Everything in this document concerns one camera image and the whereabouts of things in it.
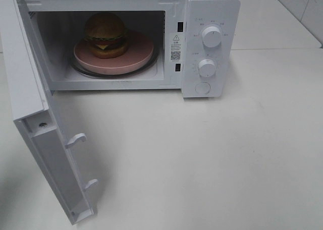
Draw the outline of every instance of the microwave door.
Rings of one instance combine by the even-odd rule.
[[[24,0],[1,0],[0,31],[14,123],[70,222],[93,214],[72,149],[84,134],[64,136],[55,102],[41,76],[41,49]]]

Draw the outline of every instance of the pink plate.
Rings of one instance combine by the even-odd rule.
[[[104,75],[121,75],[144,66],[151,58],[153,42],[140,32],[129,32],[129,48],[119,57],[99,59],[91,54],[86,41],[81,40],[74,46],[76,60],[89,71]]]

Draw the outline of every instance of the top bun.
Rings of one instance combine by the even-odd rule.
[[[111,39],[122,36],[125,32],[125,24],[115,14],[100,12],[87,20],[85,33],[89,37]]]

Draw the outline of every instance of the white table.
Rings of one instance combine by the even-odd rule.
[[[320,229],[322,64],[322,49],[233,51],[218,99],[57,92],[68,134],[88,136],[84,177],[101,181],[77,226],[11,122],[1,69],[2,229]]]

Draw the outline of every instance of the power knob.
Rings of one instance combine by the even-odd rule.
[[[216,73],[217,66],[213,60],[204,59],[198,63],[198,72],[202,77],[211,77]]]
[[[216,47],[221,43],[221,30],[217,26],[210,26],[202,31],[203,43],[207,47]]]

